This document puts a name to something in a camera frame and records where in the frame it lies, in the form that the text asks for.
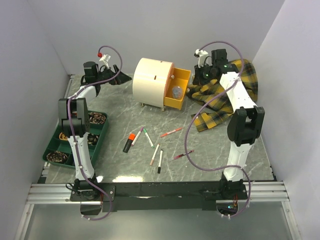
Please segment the clear tape roll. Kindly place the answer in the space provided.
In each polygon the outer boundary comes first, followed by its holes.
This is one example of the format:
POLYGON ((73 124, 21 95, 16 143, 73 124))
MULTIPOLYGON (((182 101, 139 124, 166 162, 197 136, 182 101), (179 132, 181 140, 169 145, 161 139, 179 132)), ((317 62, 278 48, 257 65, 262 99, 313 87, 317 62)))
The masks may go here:
POLYGON ((183 97, 183 89, 180 86, 174 86, 172 88, 172 98, 180 100, 183 97))

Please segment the round drawer organizer box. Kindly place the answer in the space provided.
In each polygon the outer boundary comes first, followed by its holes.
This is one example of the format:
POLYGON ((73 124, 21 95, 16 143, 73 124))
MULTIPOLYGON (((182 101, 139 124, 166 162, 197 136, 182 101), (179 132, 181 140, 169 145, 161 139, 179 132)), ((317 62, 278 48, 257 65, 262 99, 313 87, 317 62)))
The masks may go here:
POLYGON ((149 58, 141 58, 132 80, 132 93, 135 101, 142 105, 150 105, 182 109, 191 71, 176 68, 174 63, 149 58), (172 98, 172 88, 180 86, 183 97, 172 98))

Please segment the orange red pen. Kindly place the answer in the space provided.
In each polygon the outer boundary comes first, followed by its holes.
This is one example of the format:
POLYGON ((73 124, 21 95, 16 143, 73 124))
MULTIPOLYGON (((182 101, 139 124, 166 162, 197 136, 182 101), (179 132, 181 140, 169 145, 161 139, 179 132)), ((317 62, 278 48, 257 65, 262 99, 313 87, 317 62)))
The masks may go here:
POLYGON ((169 131, 169 132, 166 132, 166 133, 162 134, 160 137, 163 138, 163 137, 165 137, 165 136, 168 136, 168 135, 170 135, 170 134, 173 134, 173 133, 175 133, 175 132, 178 132, 178 131, 180 131, 180 130, 182 130, 182 129, 183 129, 183 127, 176 128, 176 129, 174 129, 174 130, 171 130, 171 131, 169 131))

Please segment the dark red pen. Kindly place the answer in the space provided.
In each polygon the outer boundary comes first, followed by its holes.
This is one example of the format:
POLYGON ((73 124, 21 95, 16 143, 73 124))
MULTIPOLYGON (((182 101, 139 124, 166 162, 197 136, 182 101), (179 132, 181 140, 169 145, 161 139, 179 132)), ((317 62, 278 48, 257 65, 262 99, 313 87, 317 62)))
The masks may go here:
POLYGON ((182 158, 182 157, 186 156, 187 154, 193 153, 194 151, 195 151, 195 150, 193 149, 193 150, 188 151, 187 153, 179 154, 179 155, 175 156, 172 160, 174 161, 174 160, 177 160, 177 159, 179 159, 179 158, 182 158))

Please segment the black cap marker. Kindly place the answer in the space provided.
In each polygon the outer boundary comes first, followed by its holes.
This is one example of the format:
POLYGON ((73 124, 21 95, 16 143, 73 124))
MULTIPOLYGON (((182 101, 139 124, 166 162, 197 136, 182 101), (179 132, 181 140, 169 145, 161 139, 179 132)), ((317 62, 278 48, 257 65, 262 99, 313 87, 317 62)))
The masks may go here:
POLYGON ((158 163, 158 167, 157 167, 157 173, 158 174, 161 173, 162 163, 163 163, 163 156, 164 156, 164 151, 161 149, 160 150, 160 154, 159 154, 159 163, 158 163))

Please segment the pink cap marker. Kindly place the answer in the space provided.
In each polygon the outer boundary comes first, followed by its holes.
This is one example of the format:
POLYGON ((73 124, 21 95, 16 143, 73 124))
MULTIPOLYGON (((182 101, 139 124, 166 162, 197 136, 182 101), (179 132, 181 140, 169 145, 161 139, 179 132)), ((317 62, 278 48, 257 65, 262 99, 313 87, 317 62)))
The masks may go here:
POLYGON ((155 150, 154 150, 154 152, 153 152, 151 161, 150 161, 150 163, 149 163, 150 166, 153 165, 153 163, 154 163, 154 161, 155 161, 155 158, 156 158, 156 154, 157 154, 159 148, 160 148, 160 144, 158 143, 158 144, 156 145, 156 147, 155 147, 155 150))

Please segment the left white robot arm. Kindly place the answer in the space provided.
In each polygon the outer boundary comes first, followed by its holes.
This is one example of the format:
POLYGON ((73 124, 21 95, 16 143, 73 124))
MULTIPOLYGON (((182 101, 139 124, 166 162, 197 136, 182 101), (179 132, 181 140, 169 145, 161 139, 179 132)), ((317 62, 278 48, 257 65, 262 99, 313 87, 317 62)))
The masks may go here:
POLYGON ((75 178, 78 181, 87 181, 82 189, 82 195, 88 201, 96 200, 100 195, 100 188, 94 185, 95 170, 91 163, 88 146, 90 131, 90 117, 87 103, 96 98, 101 90, 101 85, 121 85, 132 78, 122 72, 122 68, 106 64, 99 69, 99 65, 93 61, 83 64, 84 75, 81 84, 73 95, 58 100, 58 124, 65 134, 71 147, 75 164, 75 178))

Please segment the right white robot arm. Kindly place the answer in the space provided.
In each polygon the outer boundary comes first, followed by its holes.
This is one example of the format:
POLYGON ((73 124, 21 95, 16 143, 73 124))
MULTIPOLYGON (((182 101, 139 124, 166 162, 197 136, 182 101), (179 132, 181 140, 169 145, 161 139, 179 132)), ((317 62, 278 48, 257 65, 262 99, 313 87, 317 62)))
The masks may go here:
POLYGON ((199 58, 198 65, 195 66, 196 77, 202 82, 217 79, 227 91, 226 95, 232 106, 233 115, 227 126, 230 152, 227 168, 223 170, 223 177, 228 182, 219 187, 220 196, 231 199, 237 193, 232 182, 239 182, 244 178, 242 169, 246 165, 250 149, 261 134, 265 110, 258 107, 249 96, 238 68, 234 63, 228 63, 225 49, 211 51, 211 65, 206 63, 206 51, 197 49, 195 56, 199 58))

